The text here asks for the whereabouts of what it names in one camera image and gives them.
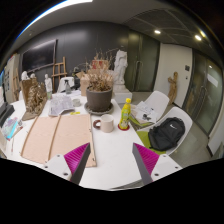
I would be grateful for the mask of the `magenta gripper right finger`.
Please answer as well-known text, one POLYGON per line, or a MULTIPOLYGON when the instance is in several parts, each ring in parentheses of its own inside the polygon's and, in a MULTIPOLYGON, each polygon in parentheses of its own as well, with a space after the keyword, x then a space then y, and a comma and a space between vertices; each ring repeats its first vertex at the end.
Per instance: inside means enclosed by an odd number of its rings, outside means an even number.
POLYGON ((159 159, 159 155, 137 143, 133 144, 132 153, 135 157, 143 184, 147 185, 152 183, 151 175, 159 159))

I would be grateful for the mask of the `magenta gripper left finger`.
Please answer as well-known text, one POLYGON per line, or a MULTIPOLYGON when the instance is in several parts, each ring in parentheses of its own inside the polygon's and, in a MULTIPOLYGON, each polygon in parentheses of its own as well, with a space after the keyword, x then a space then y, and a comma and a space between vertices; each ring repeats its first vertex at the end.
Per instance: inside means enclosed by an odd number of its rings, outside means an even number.
POLYGON ((81 145, 64 155, 65 161, 72 173, 70 179, 72 183, 80 183, 89 155, 89 143, 81 145))

